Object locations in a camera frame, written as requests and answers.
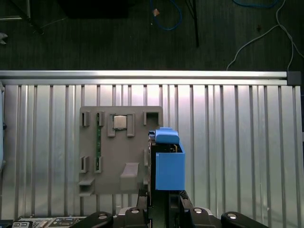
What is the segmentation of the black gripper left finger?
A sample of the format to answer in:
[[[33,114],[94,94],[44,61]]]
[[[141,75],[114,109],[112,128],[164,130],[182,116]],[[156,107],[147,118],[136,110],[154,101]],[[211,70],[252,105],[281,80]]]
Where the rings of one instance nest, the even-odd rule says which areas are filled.
[[[148,228],[151,219],[154,190],[140,189],[135,207],[125,208],[124,213],[112,215],[105,211],[95,212],[79,221],[81,228]]]

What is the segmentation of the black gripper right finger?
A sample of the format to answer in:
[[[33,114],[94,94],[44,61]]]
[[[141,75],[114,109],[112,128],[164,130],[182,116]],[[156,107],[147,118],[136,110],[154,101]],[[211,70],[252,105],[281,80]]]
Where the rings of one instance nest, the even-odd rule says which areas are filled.
[[[241,213],[229,211],[220,218],[209,209],[193,206],[185,191],[170,191],[168,228],[265,228],[266,225]]]

